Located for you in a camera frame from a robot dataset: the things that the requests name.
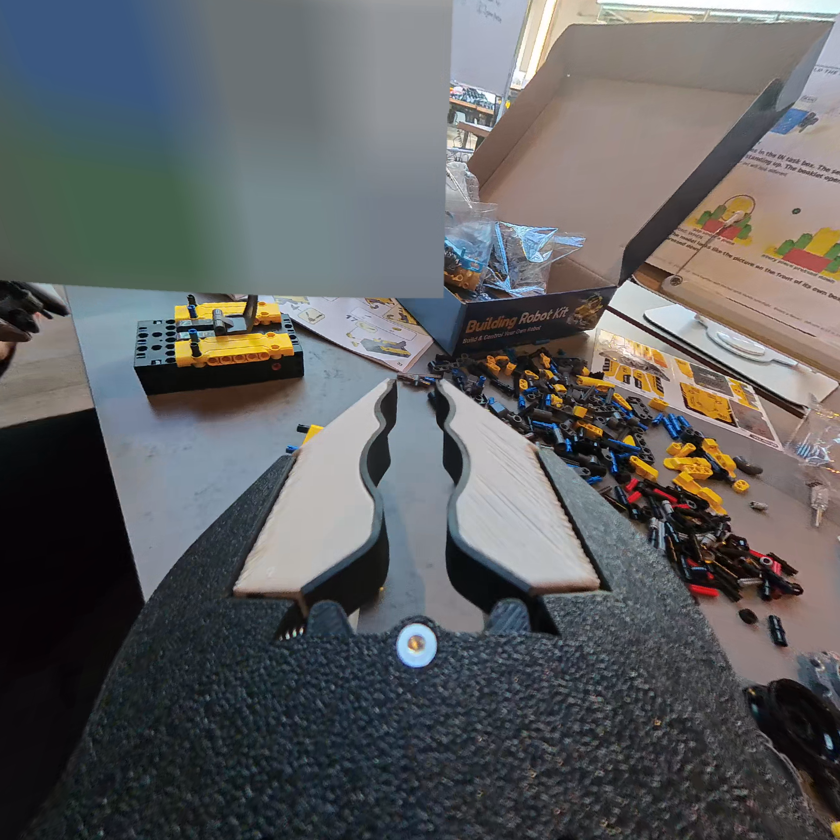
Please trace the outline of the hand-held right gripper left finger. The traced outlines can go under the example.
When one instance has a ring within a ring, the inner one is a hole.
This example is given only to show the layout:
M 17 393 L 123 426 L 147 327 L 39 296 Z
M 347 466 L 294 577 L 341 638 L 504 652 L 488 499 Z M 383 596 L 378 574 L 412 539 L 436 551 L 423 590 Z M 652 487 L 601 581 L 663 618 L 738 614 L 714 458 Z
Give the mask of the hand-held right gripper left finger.
M 379 485 L 392 459 L 397 387 L 385 379 L 292 457 L 233 588 L 280 599 L 304 616 L 320 602 L 347 615 L 372 602 L 389 570 Z

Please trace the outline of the small grey pin connector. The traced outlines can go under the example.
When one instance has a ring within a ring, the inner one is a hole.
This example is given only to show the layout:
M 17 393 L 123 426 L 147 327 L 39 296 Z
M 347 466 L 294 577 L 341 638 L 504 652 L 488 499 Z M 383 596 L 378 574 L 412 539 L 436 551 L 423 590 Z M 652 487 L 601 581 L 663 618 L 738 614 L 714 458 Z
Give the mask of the small grey pin connector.
M 1 280 L 1 341 L 23 343 L 39 332 L 37 316 L 67 317 L 70 310 L 52 286 Z

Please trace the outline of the grey desk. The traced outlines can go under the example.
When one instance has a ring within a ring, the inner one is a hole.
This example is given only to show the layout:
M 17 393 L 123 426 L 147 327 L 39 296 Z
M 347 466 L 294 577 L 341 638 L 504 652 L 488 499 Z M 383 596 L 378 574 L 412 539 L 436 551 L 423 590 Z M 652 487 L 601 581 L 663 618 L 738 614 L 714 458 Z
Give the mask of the grey desk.
M 546 469 L 605 589 L 547 595 L 557 633 L 282 640 L 291 605 L 232 589 L 289 471 L 382 369 L 307 347 L 297 383 L 148 399 L 137 319 L 172 294 L 70 291 L 142 610 L 69 772 L 56 834 L 103 838 L 829 838 L 755 727 L 706 618 L 593 487 Z

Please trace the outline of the pile of small building bricks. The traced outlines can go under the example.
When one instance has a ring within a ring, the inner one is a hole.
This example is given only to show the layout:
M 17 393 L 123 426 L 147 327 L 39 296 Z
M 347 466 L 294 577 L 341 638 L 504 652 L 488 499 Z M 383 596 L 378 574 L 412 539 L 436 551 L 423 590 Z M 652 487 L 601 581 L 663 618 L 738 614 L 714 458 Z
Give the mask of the pile of small building bricks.
M 766 605 L 803 595 L 798 570 L 738 534 L 722 487 L 747 495 L 763 469 L 731 457 L 719 442 L 674 413 L 660 397 L 623 395 L 583 360 L 543 351 L 489 356 L 437 355 L 426 374 L 397 376 L 429 390 L 453 385 L 528 442 L 554 452 L 604 501 L 644 525 L 648 543 L 695 600 L 747 592 Z

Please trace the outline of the black base with yellow beams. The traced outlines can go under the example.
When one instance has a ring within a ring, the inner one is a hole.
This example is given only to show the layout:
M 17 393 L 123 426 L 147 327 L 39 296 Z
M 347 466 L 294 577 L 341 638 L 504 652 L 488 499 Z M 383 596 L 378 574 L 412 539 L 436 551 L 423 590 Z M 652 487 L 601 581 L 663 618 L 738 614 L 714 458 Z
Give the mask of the black base with yellow beams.
M 267 297 L 186 304 L 137 322 L 133 369 L 147 396 L 298 379 L 303 351 L 291 318 Z

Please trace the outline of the white instruction booklet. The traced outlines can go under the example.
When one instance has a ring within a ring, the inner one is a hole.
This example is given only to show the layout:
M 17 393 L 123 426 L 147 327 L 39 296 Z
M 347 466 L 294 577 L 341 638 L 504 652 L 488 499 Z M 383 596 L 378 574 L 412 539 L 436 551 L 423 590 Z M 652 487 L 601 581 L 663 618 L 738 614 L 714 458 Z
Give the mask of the white instruction booklet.
M 405 373 L 434 339 L 393 298 L 261 297 L 276 303 L 295 326 L 344 350 Z

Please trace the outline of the yellow sticker sheet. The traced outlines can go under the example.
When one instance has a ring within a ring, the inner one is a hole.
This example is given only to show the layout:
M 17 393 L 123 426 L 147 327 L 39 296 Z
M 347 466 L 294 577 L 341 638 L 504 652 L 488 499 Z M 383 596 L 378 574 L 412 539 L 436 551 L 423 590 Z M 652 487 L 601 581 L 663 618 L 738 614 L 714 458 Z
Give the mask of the yellow sticker sheet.
M 783 447 L 751 385 L 704 364 L 598 329 L 591 370 L 603 373 L 607 383 L 653 402 L 656 413 L 669 408 L 772 449 Z

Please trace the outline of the crinkled clear parts bag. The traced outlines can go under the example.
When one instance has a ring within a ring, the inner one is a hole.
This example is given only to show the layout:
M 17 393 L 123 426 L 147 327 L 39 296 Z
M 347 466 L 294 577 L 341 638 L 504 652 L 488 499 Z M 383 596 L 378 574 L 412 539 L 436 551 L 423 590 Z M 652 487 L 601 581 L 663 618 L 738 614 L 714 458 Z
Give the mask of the crinkled clear parts bag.
M 554 227 L 496 222 L 484 285 L 503 297 L 541 296 L 547 291 L 553 264 L 584 244 L 584 236 Z

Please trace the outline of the clear bag with yellow parts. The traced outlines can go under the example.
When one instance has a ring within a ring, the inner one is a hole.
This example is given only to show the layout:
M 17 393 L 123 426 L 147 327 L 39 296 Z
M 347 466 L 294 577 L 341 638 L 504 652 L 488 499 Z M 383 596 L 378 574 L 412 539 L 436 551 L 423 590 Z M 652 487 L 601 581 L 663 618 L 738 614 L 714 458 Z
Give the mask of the clear bag with yellow parts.
M 444 210 L 444 284 L 474 292 L 487 267 L 497 205 L 449 198 Z

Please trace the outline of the person's legs dark trousers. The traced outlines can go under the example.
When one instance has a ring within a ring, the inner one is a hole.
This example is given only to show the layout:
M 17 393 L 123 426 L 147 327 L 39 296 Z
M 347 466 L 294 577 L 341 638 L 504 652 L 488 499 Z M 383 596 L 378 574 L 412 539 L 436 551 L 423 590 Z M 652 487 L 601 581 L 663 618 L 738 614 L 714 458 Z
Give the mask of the person's legs dark trousers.
M 143 606 L 98 417 L 2 429 L 1 837 L 52 790 Z

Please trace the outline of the white flat stand base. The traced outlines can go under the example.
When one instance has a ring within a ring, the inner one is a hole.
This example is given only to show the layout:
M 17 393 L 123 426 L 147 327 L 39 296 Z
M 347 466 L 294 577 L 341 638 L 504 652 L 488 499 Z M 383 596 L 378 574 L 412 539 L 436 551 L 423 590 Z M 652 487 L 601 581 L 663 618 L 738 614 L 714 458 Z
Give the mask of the white flat stand base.
M 680 305 L 648 309 L 644 320 L 679 346 L 719 363 L 736 378 L 794 406 L 821 403 L 838 382 L 793 360 L 768 344 L 748 338 Z

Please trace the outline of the small clear bag blue pins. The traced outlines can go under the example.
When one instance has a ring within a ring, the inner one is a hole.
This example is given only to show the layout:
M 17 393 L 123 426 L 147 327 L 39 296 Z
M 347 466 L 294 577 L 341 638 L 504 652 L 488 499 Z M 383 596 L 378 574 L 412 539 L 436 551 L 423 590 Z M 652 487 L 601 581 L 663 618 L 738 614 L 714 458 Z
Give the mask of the small clear bag blue pins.
M 814 395 L 785 451 L 806 468 L 839 469 L 839 413 L 818 402 Z

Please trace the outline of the black toy wheel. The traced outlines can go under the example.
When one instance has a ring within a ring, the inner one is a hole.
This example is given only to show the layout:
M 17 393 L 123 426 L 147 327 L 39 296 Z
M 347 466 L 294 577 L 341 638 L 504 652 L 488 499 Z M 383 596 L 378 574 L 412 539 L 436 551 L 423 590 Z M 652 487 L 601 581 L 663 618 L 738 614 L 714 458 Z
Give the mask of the black toy wheel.
M 839 816 L 838 711 L 813 690 L 777 679 L 742 691 L 753 719 L 776 751 L 811 780 L 828 811 Z

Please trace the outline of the printed instruction board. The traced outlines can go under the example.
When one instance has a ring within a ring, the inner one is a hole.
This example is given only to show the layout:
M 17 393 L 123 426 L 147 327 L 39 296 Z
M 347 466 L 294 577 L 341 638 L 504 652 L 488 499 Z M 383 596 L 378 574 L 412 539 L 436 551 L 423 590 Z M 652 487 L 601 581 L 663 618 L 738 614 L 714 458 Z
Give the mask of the printed instruction board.
M 800 97 L 647 259 L 637 277 L 838 378 L 839 63 Z

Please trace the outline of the blue cardboard kit box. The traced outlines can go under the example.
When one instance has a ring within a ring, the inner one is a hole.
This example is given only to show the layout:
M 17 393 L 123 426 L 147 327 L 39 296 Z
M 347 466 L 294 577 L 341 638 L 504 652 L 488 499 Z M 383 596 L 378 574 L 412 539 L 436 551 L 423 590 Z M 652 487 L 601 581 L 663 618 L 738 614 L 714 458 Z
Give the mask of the blue cardboard kit box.
M 616 289 L 802 92 L 833 23 L 573 25 L 472 154 L 501 222 L 584 244 L 547 291 L 400 299 L 449 354 L 591 330 Z

